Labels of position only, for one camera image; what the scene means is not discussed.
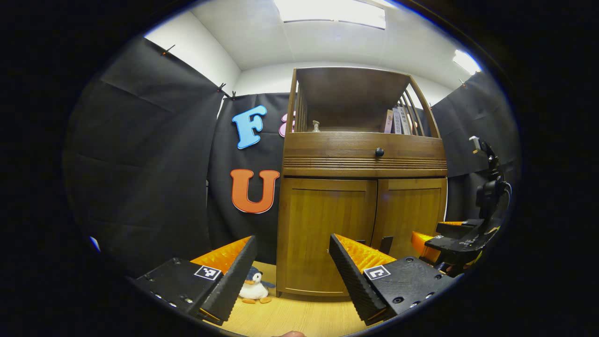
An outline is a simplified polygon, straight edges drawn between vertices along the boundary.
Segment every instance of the orange letter u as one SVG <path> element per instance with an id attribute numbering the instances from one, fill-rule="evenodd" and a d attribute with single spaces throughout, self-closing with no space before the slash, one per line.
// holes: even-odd
<path id="1" fill-rule="evenodd" d="M 258 174 L 263 182 L 262 185 L 262 200 L 255 203 L 247 198 L 247 189 L 249 187 L 250 178 L 254 176 L 254 172 L 250 170 L 233 170 L 231 177 L 233 178 L 233 189 L 231 192 L 231 200 L 235 207 L 245 213 L 264 213 L 273 206 L 274 202 L 274 181 L 281 174 L 277 171 L 264 170 Z"/>

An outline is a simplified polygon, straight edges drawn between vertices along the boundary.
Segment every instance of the drawer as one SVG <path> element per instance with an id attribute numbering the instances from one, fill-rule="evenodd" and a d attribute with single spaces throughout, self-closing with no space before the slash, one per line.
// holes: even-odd
<path id="1" fill-rule="evenodd" d="M 375 150 L 384 154 L 377 157 Z M 319 132 L 285 137 L 284 176 L 443 177 L 447 161 L 439 138 L 403 134 Z"/>

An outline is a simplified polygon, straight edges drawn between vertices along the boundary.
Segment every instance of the wooden floor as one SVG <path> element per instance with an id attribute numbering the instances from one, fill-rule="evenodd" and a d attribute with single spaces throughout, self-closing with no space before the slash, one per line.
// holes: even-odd
<path id="1" fill-rule="evenodd" d="M 276 284 L 276 266 L 254 262 L 264 281 Z M 238 297 L 222 329 L 250 337 L 280 336 L 291 330 L 307 337 L 343 336 L 366 329 L 349 297 L 313 297 L 283 293 L 270 303 L 248 304 Z"/>

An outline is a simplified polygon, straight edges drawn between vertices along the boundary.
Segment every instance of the wooden cabinet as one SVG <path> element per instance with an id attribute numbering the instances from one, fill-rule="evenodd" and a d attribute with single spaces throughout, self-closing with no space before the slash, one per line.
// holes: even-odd
<path id="1" fill-rule="evenodd" d="M 329 237 L 334 232 L 369 245 L 376 192 L 372 180 L 286 179 L 279 201 L 277 291 L 347 296 L 328 254 Z"/>
<path id="2" fill-rule="evenodd" d="M 408 93 L 412 86 L 430 134 Z M 386 112 L 412 117 L 410 134 L 381 133 Z M 294 69 L 279 201 L 277 295 L 347 296 L 328 254 L 337 233 L 389 255 L 414 255 L 412 231 L 444 220 L 447 162 L 437 125 L 414 79 L 366 68 Z M 321 132 L 311 132 L 312 120 Z"/>

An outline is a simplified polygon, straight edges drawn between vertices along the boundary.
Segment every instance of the cabinet door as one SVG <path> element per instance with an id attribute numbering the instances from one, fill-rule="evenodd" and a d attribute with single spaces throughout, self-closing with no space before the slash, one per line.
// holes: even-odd
<path id="1" fill-rule="evenodd" d="M 371 242 L 375 180 L 288 179 L 281 182 L 277 291 L 347 296 L 328 253 L 331 234 Z"/>
<path id="2" fill-rule="evenodd" d="M 446 200 L 445 178 L 379 180 L 372 247 L 379 249 L 383 237 L 392 236 L 389 255 L 416 255 L 412 231 L 435 235 L 437 222 L 445 217 Z"/>

